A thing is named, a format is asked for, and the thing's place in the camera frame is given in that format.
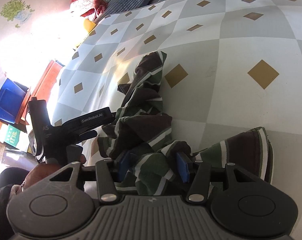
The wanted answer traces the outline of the person's left hand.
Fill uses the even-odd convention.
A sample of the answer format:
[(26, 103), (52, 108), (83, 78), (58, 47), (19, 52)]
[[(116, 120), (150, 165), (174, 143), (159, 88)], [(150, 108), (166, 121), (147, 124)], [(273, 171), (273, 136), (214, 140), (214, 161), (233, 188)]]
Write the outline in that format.
[(55, 173), (61, 168), (59, 164), (41, 163), (34, 167), (25, 177), (23, 183), (20, 185), (19, 191), (23, 192), (27, 188)]

